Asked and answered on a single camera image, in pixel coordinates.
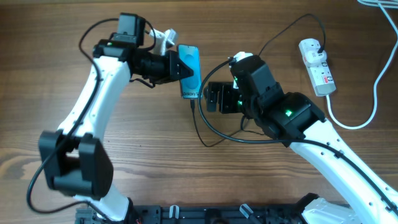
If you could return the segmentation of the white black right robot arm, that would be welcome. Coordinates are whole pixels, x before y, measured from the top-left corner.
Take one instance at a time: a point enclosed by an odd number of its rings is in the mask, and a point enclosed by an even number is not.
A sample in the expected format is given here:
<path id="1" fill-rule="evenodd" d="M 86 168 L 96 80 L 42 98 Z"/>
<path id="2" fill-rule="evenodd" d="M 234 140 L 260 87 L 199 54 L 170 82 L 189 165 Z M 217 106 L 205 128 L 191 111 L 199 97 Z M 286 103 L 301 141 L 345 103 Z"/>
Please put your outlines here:
<path id="1" fill-rule="evenodd" d="M 305 223 L 397 223 L 397 191 L 390 188 L 340 138 L 322 110 L 301 93 L 284 93 L 260 56 L 240 52 L 228 65 L 237 85 L 234 112 L 253 119 L 268 137 L 308 161 L 348 202 L 348 207 L 308 194 L 297 205 Z"/>

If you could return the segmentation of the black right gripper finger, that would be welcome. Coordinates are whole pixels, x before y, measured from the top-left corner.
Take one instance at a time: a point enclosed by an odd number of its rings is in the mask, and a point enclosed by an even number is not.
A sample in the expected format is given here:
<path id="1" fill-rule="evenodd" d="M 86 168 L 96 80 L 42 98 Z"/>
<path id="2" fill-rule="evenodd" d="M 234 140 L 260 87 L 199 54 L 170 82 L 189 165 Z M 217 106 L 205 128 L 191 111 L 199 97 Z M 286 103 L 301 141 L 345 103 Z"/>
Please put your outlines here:
<path id="1" fill-rule="evenodd" d="M 223 86 L 233 86 L 234 82 L 209 82 L 205 87 L 205 95 L 209 95 L 211 92 L 218 92 Z"/>
<path id="2" fill-rule="evenodd" d="M 206 99 L 207 112 L 215 112 L 218 104 L 218 93 L 209 93 Z"/>

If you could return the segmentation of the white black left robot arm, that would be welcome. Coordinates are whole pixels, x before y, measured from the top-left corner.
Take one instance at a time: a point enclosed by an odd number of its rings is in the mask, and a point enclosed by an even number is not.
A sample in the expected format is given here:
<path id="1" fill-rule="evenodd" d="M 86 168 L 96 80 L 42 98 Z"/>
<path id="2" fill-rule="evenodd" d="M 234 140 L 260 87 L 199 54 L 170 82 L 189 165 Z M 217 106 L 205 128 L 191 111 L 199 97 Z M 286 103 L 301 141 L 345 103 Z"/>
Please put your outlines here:
<path id="1" fill-rule="evenodd" d="M 117 22 L 117 31 L 88 56 L 90 74 L 69 115 L 56 131 L 40 135 L 38 173 L 51 190 L 90 206 L 101 223 L 141 223 L 132 200 L 113 184 L 113 164 L 103 147 L 107 123 L 127 84 L 153 88 L 191 77 L 193 70 L 174 51 L 173 29 L 158 31 L 129 13 Z"/>

